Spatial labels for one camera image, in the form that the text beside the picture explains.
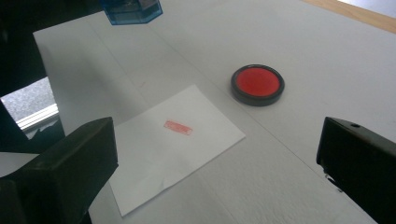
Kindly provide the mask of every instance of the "red ink stamp mark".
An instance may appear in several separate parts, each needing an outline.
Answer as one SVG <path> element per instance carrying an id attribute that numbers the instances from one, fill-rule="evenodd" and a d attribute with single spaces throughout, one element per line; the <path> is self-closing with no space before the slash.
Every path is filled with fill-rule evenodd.
<path id="1" fill-rule="evenodd" d="M 163 127 L 170 129 L 174 132 L 177 133 L 184 133 L 186 135 L 190 135 L 192 133 L 192 128 L 187 127 L 186 125 L 179 124 L 177 122 L 174 122 L 172 120 L 167 120 Z"/>

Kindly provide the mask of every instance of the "table surface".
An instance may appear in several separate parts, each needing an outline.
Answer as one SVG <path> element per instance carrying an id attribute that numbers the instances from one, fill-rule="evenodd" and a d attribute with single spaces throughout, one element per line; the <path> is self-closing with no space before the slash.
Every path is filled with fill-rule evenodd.
<path id="1" fill-rule="evenodd" d="M 66 133 L 121 124 L 195 84 L 247 138 L 125 217 L 106 184 L 92 222 L 374 223 L 316 154 L 325 117 L 396 141 L 396 35 L 303 1 L 161 3 L 146 25 L 100 12 L 35 33 Z M 233 98 L 233 72 L 251 63 L 285 79 L 274 105 Z"/>

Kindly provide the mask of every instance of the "black plastic object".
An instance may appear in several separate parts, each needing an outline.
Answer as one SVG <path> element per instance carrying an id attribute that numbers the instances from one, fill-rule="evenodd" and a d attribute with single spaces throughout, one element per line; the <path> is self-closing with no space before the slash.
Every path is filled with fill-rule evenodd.
<path id="1" fill-rule="evenodd" d="M 396 144 L 342 119 L 326 118 L 317 163 L 378 223 L 396 223 Z"/>
<path id="2" fill-rule="evenodd" d="M 0 223 L 80 223 L 117 167 L 112 119 L 89 122 L 0 178 Z"/>
<path id="3" fill-rule="evenodd" d="M 273 68 L 251 64 L 238 69 L 231 79 L 233 95 L 247 105 L 275 103 L 285 89 L 285 81 Z"/>

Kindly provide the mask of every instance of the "black device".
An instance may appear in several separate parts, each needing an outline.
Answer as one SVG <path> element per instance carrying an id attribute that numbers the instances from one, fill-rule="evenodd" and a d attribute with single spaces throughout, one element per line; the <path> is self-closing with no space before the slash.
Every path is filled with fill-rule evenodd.
<path id="1" fill-rule="evenodd" d="M 0 178 L 0 223 L 78 224 L 117 167 L 112 118 L 86 123 Z"/>
<path id="2" fill-rule="evenodd" d="M 396 223 L 396 144 L 359 124 L 326 118 L 317 164 L 378 223 Z"/>

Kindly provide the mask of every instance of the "red ink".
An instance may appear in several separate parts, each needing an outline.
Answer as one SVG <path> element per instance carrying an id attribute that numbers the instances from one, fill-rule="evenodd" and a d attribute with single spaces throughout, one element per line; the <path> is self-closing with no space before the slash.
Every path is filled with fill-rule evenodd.
<path id="1" fill-rule="evenodd" d="M 174 132 L 177 132 L 177 133 L 184 133 L 186 135 L 190 135 L 192 133 L 192 128 L 187 127 L 187 126 L 182 125 L 182 124 L 179 124 L 179 123 L 176 123 L 176 122 L 174 122 L 172 120 L 167 120 L 165 122 L 165 124 L 163 125 L 163 127 L 167 128 L 167 129 L 170 129 L 170 130 L 172 130 Z"/>
<path id="2" fill-rule="evenodd" d="M 238 88 L 253 96 L 269 96 L 280 87 L 278 77 L 271 71 L 262 68 L 248 68 L 236 78 Z"/>

